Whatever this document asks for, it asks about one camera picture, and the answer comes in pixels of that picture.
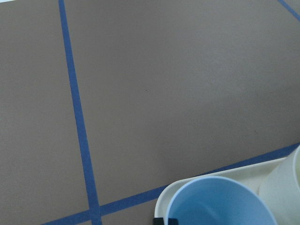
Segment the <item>plastic tray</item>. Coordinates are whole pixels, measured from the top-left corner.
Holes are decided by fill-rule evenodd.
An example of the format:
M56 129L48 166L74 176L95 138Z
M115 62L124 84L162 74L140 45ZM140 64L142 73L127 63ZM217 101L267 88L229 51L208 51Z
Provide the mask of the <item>plastic tray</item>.
M255 193L258 194L259 187L262 183L262 181L275 169L275 167L283 161L285 158L279 158L271 161L266 161L263 163L253 164L253 165L247 165L243 167L234 168L231 170L224 170L220 172L210 173L198 177L204 177L204 176L222 176L222 177L228 177L233 180L236 180L247 187L249 187L251 190L253 190ZM154 217L155 218L162 218L164 217L167 206L172 198L172 196L175 194L175 192L184 184L187 182L194 180L198 177L192 177L184 180L178 180L172 184L170 184L168 187L166 187L163 192L160 194L156 206L155 206L155 212Z

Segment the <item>light blue cup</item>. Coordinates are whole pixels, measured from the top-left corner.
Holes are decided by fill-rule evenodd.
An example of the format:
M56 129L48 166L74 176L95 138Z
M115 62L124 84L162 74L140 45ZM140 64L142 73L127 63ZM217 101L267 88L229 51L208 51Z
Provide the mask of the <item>light blue cup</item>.
M179 225L277 225L274 216L248 187L225 177L208 176L182 186L166 215Z

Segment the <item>white plastic cup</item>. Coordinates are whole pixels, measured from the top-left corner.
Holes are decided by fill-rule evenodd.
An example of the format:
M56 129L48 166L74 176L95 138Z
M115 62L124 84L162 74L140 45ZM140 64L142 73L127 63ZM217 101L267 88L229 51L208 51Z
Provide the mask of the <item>white plastic cup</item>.
M172 197L164 215L179 225L277 225L274 216L248 187L230 178L194 179Z
M278 225L300 225L300 146L262 182L259 196Z

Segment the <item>blue tape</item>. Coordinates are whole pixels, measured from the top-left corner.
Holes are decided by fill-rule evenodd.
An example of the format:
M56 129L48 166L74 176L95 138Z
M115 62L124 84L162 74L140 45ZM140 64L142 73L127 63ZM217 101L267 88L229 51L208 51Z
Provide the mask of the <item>blue tape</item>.
M90 220L90 211L79 212L68 217L57 219L42 225L76 225Z
M261 162L265 162L265 161L269 161L269 160L274 160L274 159L278 159L278 158L283 158L288 156L292 151L294 151L300 143L297 144L293 144L290 146L287 146L285 148L281 148L263 155L259 155L257 157L253 157L250 159L246 159L244 161L229 165L229 166L224 166L222 168L216 169L216 170L212 170L200 175L205 175L208 173L216 173L219 171L224 171L224 170L229 170L229 169L233 169L233 168L237 168L237 167L241 167L241 166L247 166L247 165L252 165L252 164L256 164L256 163L261 163ZM101 208L101 215L105 216L107 214L111 214L120 210L124 210L127 208L130 208L132 206L136 206L142 203L146 203L148 201L157 199L159 197L159 195L162 193L162 191L167 187L166 186L162 186L162 187L158 187L156 189L150 190L150 191L146 191L128 198L124 198L103 206L100 206Z
M256 164L256 163L262 163L262 162L266 162L266 161L270 161L270 160L274 160L274 159L278 159L278 158L283 158L283 157L288 156L292 151L294 151L299 146L299 144L300 143L293 144L293 145L290 145L290 146L287 146L287 147L284 147L284 148L281 148L281 149L278 149L278 150L275 150L272 152L265 153L263 155L259 155L259 156L256 156L256 157L253 157L250 159L246 159L246 160L238 162L238 163L234 163L231 165L221 167L216 170L212 170L212 171L209 171L206 173L199 174L198 176L209 174L209 173L216 173L216 172L224 171L224 170L230 170L230 169L247 166L247 165L252 165L252 164Z
M92 221L92 225L101 225L102 222L100 216L100 208L98 203L98 196L97 196L96 184L95 184L94 173L92 168L92 162L90 158L89 144L88 144L88 139L87 139L85 125L84 125L83 111L80 102L79 89L77 84L70 35L68 31L68 23L67 23L64 0L59 0L59 8L60 8L61 28L62 28L62 34L63 34L64 44L65 44L66 59L67 59L67 69L69 74L73 108L74 108L74 114L75 114L75 120L77 126L77 134L78 134L78 140L79 140L79 146L80 146L80 152L82 158L83 173L84 173L86 191L87 191L89 208L90 208L90 219Z
M278 0L298 21L300 21L300 15L294 11L284 0ZM66 59L67 59L67 68L69 73L69 80L70 80L70 87L71 87L71 94L73 100L73 107L75 113L75 120L77 126L77 133L78 133L78 140L80 145L80 151L82 156L82 165L83 165L83 172L84 178L86 183L86 190L88 195L89 201L89 208L90 210L80 212L77 214L73 214L68 217L64 217L58 220L54 220L49 223L45 223L44 225L75 225L78 223L83 223L91 219L92 225L101 225L101 216L108 215L120 210L124 210L154 199L157 199L161 192L168 186L158 187L156 189L143 192L128 198L124 198L103 206L99 206L98 204L98 196L96 191L96 184L94 179L94 174L92 170L92 163L90 158L90 151L88 146L88 140L84 125L83 119L83 112L80 102L79 96L79 89L77 84L77 78L75 73L75 66L74 66L74 59L72 54L71 48L71 41L68 32L68 23L67 23L67 16L65 10L64 0L59 0L59 8L60 8L60 21L63 33L63 39L65 44L65 52L66 52ZM299 146L298 144L294 144L270 153L266 153L251 159L247 159L229 166L224 166L222 168L212 170L204 174L208 173L215 173L223 170L229 170L241 166L252 165L264 161L269 161L277 158L286 157L289 155L296 147Z
M285 148L281 148L263 155L259 155L257 157L253 157L250 159L246 159L244 161L232 164L232 165L228 165L228 166L224 166L221 167L219 169L216 170L212 170L200 175L205 175L208 173L216 173L219 171L224 171L224 170L229 170L229 169L234 169L237 167L241 167L241 166L247 166L247 165L252 165L252 164L256 164L256 163L262 163L265 161L269 161L269 160L274 160L274 159L278 159L278 158L283 158L288 156L290 153L292 153L298 146L300 145L300 143L297 144L293 144L290 146L287 146ZM100 206L100 212L101 212L101 216L105 216L117 211L121 211L142 203L146 203L149 202L151 200L157 199L159 197L159 195L162 193L162 191L167 187L168 185L162 186L162 187L158 187L155 189L152 189L150 191L146 191L128 198L124 198L106 205L102 205ZM84 211L81 213L77 213L74 215L71 215L69 217L65 217L62 219L58 219L49 223L46 223L44 225L75 225L76 223L82 223L85 222L87 220L89 220L89 211Z
M283 7L285 7L299 22L300 22L300 15L292 9L284 0L278 0Z
M146 191L128 198L124 198L106 205L100 206L101 208L101 216L105 216L120 210L124 210L142 203L149 202L151 200L157 199L162 193L162 191L167 187L168 185L158 187L156 189L152 189L150 191Z

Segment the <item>gray surface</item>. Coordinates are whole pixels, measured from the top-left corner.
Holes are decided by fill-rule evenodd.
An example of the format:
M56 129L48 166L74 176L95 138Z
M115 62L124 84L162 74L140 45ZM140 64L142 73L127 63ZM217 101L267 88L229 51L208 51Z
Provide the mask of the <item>gray surface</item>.
M88 209L56 0L0 4L0 224Z
M103 225L152 225L156 200L102 217Z
M277 1L66 1L100 204L299 141Z
M66 8L101 204L300 141L300 23L277 1ZM0 15L0 224L87 210L58 2ZM103 223L150 225L155 202Z

